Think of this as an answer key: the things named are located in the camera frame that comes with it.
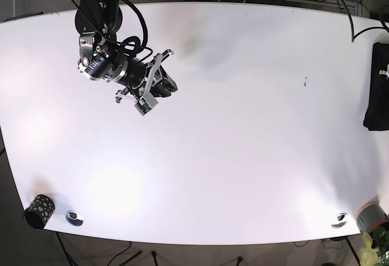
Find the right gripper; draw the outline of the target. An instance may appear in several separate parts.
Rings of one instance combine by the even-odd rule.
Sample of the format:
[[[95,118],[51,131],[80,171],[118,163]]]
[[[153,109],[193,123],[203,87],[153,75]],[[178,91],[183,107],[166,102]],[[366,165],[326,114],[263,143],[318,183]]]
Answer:
[[[124,76],[116,82],[124,88],[115,95],[115,101],[133,100],[135,108],[146,115],[158,104],[158,97],[168,97],[178,90],[177,84],[170,78],[162,63],[173,55],[170,49],[158,53],[149,63],[137,59],[126,62]]]

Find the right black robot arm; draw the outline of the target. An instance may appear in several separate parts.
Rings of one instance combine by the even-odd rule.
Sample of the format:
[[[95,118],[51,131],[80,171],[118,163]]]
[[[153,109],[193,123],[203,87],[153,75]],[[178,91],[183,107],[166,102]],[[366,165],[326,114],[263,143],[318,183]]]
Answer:
[[[130,36],[118,41],[123,13],[123,1],[137,15],[142,37]],[[169,97],[178,90],[177,84],[162,67],[173,54],[170,49],[153,56],[150,62],[137,56],[148,49],[148,29],[139,9],[129,0],[80,0],[75,15],[79,33],[79,71],[93,81],[104,80],[123,86],[116,93],[120,103],[127,98],[134,101],[137,110],[147,114],[157,104],[157,98]]]

